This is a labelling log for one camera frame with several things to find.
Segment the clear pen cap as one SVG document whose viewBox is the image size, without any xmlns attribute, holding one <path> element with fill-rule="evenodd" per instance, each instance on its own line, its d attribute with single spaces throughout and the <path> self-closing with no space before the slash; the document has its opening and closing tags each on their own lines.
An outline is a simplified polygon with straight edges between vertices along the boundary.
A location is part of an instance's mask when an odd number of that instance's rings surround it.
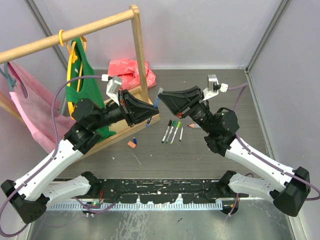
<svg viewBox="0 0 320 240">
<path fill-rule="evenodd" d="M 163 89 L 162 87 L 160 87 L 159 90 L 158 90 L 158 94 L 162 93 L 163 90 L 164 90 L 164 89 Z"/>
</svg>

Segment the blue pen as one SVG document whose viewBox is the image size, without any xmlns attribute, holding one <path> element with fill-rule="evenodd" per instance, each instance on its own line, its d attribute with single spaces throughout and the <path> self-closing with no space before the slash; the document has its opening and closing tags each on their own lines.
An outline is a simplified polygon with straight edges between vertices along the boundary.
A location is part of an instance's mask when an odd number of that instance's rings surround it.
<svg viewBox="0 0 320 240">
<path fill-rule="evenodd" d="M 155 99 L 155 103 L 154 103 L 154 105 L 153 105 L 154 110 L 153 110 L 153 112 L 151 113 L 150 117 L 147 119 L 147 122 L 146 122 L 146 124 L 145 124 L 146 127 L 148 127 L 148 126 L 150 125 L 150 122 L 151 122 L 151 120 L 152 120 L 152 117 L 153 117 L 154 115 L 156 115 L 156 114 L 159 113 L 159 110 L 158 110 L 159 101 L 160 101 L 160 99 L 159 99 L 159 97 L 157 96 L 156 99 Z"/>
</svg>

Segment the white pen black tip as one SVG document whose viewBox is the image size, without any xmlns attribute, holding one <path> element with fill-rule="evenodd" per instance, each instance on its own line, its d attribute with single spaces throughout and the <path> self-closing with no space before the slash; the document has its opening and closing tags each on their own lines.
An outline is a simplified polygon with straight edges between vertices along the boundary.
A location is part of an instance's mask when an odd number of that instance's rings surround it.
<svg viewBox="0 0 320 240">
<path fill-rule="evenodd" d="M 162 138 L 162 140 L 161 140 L 161 143 L 164 143 L 164 142 L 165 142 L 169 130 L 170 130 L 170 126 L 168 125 L 167 128 L 166 128 L 165 134 L 164 134 L 164 136 L 163 136 L 163 138 Z"/>
</svg>

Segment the long white green pen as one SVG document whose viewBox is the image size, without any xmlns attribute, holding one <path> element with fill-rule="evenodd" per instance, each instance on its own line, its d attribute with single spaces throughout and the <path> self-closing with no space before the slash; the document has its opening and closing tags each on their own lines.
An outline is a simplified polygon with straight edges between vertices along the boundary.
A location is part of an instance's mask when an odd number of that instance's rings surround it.
<svg viewBox="0 0 320 240">
<path fill-rule="evenodd" d="M 169 138 L 170 138 L 170 136 L 171 136 L 171 134 L 172 134 L 173 129 L 174 129 L 174 126 L 171 126 L 171 128 L 170 128 L 170 130 L 169 130 L 169 133 L 168 133 L 168 135 L 167 135 L 167 137 L 166 137 L 166 139 L 165 139 L 165 143 L 168 143 Z"/>
</svg>

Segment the short white pen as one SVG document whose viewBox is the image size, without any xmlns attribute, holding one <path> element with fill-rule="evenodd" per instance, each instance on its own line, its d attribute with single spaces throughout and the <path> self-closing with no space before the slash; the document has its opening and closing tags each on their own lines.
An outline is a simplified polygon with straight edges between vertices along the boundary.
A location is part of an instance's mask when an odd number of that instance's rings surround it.
<svg viewBox="0 0 320 240">
<path fill-rule="evenodd" d="M 184 131 L 184 127 L 181 127 L 180 134 L 179 134 L 179 141 L 180 142 L 182 141 L 182 138 L 183 138 L 183 131 Z"/>
</svg>

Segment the white pen green tip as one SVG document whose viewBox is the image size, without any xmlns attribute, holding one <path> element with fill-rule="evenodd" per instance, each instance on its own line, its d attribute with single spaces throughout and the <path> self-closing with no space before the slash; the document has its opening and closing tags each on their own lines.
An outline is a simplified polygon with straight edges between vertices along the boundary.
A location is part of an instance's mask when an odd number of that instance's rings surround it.
<svg viewBox="0 0 320 240">
<path fill-rule="evenodd" d="M 177 132 L 178 132 L 178 129 L 179 129 L 178 127 L 175 128 L 174 133 L 173 133 L 173 136 L 172 136 L 171 141 L 170 141 L 170 144 L 173 144 L 174 139 L 175 139 L 175 137 L 176 137 L 176 134 L 177 134 Z"/>
</svg>

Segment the light green pen cap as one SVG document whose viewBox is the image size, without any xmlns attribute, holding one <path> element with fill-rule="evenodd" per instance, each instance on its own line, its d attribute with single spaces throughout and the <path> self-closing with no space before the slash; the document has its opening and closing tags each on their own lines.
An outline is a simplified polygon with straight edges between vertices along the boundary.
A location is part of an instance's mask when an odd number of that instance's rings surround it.
<svg viewBox="0 0 320 240">
<path fill-rule="evenodd" d="M 178 129 L 181 126 L 181 122 L 179 121 L 176 125 L 176 128 Z"/>
</svg>

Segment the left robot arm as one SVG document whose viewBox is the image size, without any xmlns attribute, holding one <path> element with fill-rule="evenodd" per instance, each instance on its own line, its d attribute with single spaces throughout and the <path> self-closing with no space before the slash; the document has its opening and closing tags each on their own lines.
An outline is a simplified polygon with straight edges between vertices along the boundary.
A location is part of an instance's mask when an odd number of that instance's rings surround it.
<svg viewBox="0 0 320 240">
<path fill-rule="evenodd" d="M 34 222 L 48 207 L 67 199 L 99 195 L 101 183 L 89 171 L 55 187 L 49 186 L 63 170 L 98 143 L 102 137 L 98 129 L 122 120 L 133 127 L 159 113 L 157 107 L 135 98 L 127 90 L 119 91 L 117 97 L 104 108 L 89 98 L 79 100 L 71 114 L 76 122 L 58 146 L 26 175 L 1 184 L 2 191 L 25 224 Z"/>
</svg>

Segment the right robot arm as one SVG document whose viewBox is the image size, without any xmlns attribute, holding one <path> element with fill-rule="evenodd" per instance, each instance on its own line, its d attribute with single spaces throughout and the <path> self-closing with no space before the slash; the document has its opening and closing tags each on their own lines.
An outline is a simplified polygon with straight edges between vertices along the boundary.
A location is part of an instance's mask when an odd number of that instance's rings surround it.
<svg viewBox="0 0 320 240">
<path fill-rule="evenodd" d="M 179 119 L 190 117 L 206 132 L 204 140 L 215 154 L 231 159 L 260 178 L 246 177 L 227 171 L 219 181 L 219 191 L 225 197 L 248 194 L 270 201 L 282 213 L 296 217 L 311 191 L 310 174 L 303 168 L 283 165 L 245 143 L 238 135 L 236 113 L 221 107 L 210 111 L 208 100 L 225 93 L 226 84 L 201 90 L 198 86 L 185 91 L 163 91 L 159 99 Z"/>
</svg>

